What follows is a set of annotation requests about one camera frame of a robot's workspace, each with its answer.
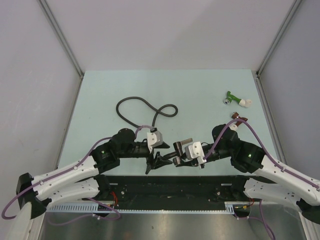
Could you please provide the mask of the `dark metal faucet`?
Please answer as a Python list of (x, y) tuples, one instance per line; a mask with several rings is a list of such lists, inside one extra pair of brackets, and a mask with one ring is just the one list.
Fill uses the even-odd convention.
[(174, 158), (174, 157), (181, 157), (184, 154), (183, 145), (186, 145), (186, 144), (189, 144), (189, 143), (192, 143), (192, 142), (193, 142), (192, 138), (188, 138), (188, 139), (185, 139), (185, 140), (182, 140), (182, 141), (174, 142), (173, 143), (174, 151), (171, 152), (171, 153), (166, 154), (164, 157), (166, 159), (171, 159), (171, 158)]

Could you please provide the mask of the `green tap white elbow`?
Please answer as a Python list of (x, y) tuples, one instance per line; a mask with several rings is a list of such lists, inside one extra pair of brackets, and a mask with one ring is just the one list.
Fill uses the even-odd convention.
[(231, 102), (236, 102), (239, 106), (241, 106), (243, 108), (249, 108), (252, 105), (252, 100), (238, 98), (235, 95), (231, 94), (230, 91), (227, 91), (226, 92), (226, 97), (223, 100), (223, 103), (225, 105), (230, 105)]

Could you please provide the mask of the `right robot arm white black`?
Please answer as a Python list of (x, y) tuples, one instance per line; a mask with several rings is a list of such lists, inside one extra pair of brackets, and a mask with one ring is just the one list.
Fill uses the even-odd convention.
[(231, 196), (242, 201), (245, 197), (266, 200), (293, 208), (307, 220), (320, 222), (320, 181), (274, 158), (258, 139), (258, 145), (238, 137), (233, 121), (215, 126), (211, 132), (214, 142), (202, 145), (190, 141), (172, 156), (176, 167), (200, 167), (216, 160), (229, 158), (238, 171), (270, 180), (262, 183), (251, 177), (241, 177), (230, 188)]

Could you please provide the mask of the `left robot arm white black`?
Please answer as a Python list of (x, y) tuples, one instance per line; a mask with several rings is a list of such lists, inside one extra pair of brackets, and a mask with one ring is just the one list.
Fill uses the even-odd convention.
[(22, 174), (16, 188), (19, 207), (30, 203), (30, 217), (34, 219), (59, 203), (89, 198), (105, 200), (110, 196), (111, 185), (104, 173), (118, 167), (124, 158), (145, 158), (147, 173), (172, 164), (154, 151), (169, 148), (156, 128), (152, 127), (143, 141), (136, 138), (135, 131), (123, 128), (96, 142), (81, 160), (42, 175)]

